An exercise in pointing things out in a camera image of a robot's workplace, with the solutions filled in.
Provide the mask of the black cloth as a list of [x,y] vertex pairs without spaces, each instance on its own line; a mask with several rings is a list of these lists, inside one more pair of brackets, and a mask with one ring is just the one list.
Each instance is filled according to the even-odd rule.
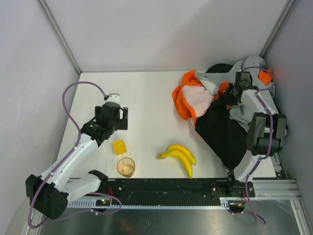
[[[221,68],[222,64],[213,67]],[[265,85],[274,83],[272,72],[263,67],[259,70],[259,79]],[[208,88],[210,84],[216,86],[208,82],[205,87]],[[195,130],[230,170],[234,170],[246,153],[247,131],[237,121],[229,118],[229,112],[221,98],[217,100],[217,104],[212,102],[205,114],[197,119]]]

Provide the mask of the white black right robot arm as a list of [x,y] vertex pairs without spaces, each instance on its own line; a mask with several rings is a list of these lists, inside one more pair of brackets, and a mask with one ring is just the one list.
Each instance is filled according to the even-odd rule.
[[227,104],[244,106],[252,115],[246,134],[246,153],[233,170],[234,180],[243,183],[246,190],[260,163],[282,150],[287,133],[287,117],[278,112],[266,92],[256,86],[232,84],[225,94]]

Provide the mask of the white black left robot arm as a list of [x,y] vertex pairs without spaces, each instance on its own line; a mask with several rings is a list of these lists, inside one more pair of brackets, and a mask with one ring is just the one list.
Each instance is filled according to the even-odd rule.
[[72,201],[97,191],[106,175],[92,170],[69,183],[75,169],[117,130],[128,129],[128,108],[114,102],[95,107],[95,116],[79,130],[78,139],[68,152],[40,176],[30,175],[26,195],[34,209],[51,220],[58,219]]

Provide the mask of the yellow toy cube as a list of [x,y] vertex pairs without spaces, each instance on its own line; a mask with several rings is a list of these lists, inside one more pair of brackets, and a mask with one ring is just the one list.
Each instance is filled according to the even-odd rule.
[[127,152],[126,145],[123,140],[115,141],[113,142],[112,145],[113,145],[114,152],[117,156],[125,154]]

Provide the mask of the grey sweatshirt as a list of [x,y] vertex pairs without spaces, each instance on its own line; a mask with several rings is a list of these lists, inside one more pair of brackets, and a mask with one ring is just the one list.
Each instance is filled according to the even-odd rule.
[[[252,84],[254,86],[257,86],[259,89],[268,89],[267,91],[260,92],[259,95],[262,96],[269,108],[277,112],[278,110],[273,101],[275,85],[273,82],[265,85],[263,81],[259,79],[260,67],[266,68],[265,60],[258,55],[250,55],[245,60],[237,62],[228,72],[196,72],[196,77],[204,86],[207,86],[208,82],[220,86],[225,81],[234,83],[236,72],[246,69],[252,76]],[[229,117],[237,121],[247,131],[253,117],[253,112],[247,110],[245,105],[239,104],[230,109]]]

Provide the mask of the orange zip jacket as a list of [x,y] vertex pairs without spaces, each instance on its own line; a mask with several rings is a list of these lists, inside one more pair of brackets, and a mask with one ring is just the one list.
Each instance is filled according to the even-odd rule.
[[211,81],[219,88],[216,94],[212,94],[205,88],[200,78],[196,76],[195,70],[183,76],[181,84],[172,92],[176,111],[183,120],[192,118],[196,121],[205,114],[212,102],[217,104],[217,100],[221,98],[229,112],[229,118],[237,121],[244,129],[249,128],[252,115],[246,112],[246,106],[230,105],[230,100],[225,96],[230,84],[235,80],[235,76],[228,71],[230,68],[231,65],[222,64],[221,68],[212,67],[208,70],[210,77],[216,73],[218,78],[222,79],[221,82],[218,82],[216,78]]

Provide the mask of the amber transparent plastic cup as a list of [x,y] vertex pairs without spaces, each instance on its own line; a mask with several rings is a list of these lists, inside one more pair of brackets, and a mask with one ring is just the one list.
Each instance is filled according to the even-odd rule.
[[125,157],[118,161],[116,168],[120,175],[130,178],[135,171],[135,162],[133,159]]

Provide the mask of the yellow banana rear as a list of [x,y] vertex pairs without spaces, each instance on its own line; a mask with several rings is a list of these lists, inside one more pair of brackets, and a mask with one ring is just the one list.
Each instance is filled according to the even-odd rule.
[[171,151],[173,149],[177,149],[177,150],[180,150],[181,152],[183,152],[187,158],[190,160],[190,162],[193,164],[193,165],[196,165],[197,164],[197,160],[195,158],[195,156],[193,155],[193,153],[187,149],[186,147],[182,146],[182,145],[179,145],[179,144],[175,144],[175,145],[172,145],[168,148],[168,151]]

